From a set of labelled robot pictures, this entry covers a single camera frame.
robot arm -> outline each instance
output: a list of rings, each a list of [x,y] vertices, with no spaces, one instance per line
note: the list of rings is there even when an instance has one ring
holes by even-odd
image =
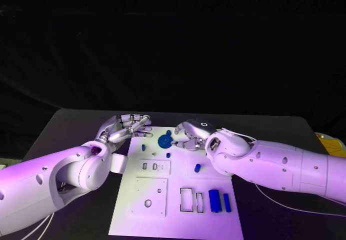
[[[226,128],[218,131],[201,120],[185,121],[175,133],[184,129],[190,141],[172,144],[191,151],[205,147],[207,157],[221,174],[236,174],[267,188],[316,194],[346,203],[344,157],[252,137],[249,142],[241,134]]]
[[[96,140],[0,171],[0,236],[31,226],[100,188],[128,157],[113,153],[128,138],[152,137],[151,116],[123,115],[103,124]],[[58,182],[67,183],[61,188]]]

black table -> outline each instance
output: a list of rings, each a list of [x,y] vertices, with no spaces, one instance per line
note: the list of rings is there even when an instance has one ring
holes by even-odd
[[[130,113],[142,114],[143,112],[60,110],[24,160],[28,161],[80,146],[94,139],[102,124],[112,116]],[[185,120],[201,118],[208,120],[217,128],[228,128],[260,140],[290,144],[322,154],[328,153],[308,121],[301,117],[164,112],[145,112],[145,114],[151,115],[154,126],[175,127]],[[126,141],[117,153],[128,154],[129,146],[130,140]],[[100,189],[74,200],[55,213],[44,240],[145,239],[109,236],[122,177],[122,174],[110,173]],[[234,176],[233,184],[246,240],[346,239],[346,218],[288,209],[276,204],[260,193],[256,185],[239,176]],[[276,201],[290,207],[346,215],[346,207],[319,196],[276,191],[266,187],[262,189]],[[2,240],[22,239],[38,225],[40,223],[6,235]],[[47,223],[28,238],[30,240],[38,239],[45,226]]]

yellow object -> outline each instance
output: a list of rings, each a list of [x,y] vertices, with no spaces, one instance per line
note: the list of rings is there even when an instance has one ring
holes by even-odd
[[[329,155],[346,158],[346,150],[338,139],[321,138],[319,140],[328,150]]]

rectangular hole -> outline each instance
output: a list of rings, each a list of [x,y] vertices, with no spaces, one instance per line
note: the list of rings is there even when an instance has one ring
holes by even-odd
[[[204,213],[204,197],[201,192],[197,193],[197,212]]]
[[[194,190],[181,188],[181,211],[194,212]]]

black backdrop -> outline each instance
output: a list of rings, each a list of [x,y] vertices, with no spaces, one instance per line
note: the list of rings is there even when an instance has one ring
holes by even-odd
[[[301,116],[346,140],[346,4],[0,6],[0,157],[60,108]]]

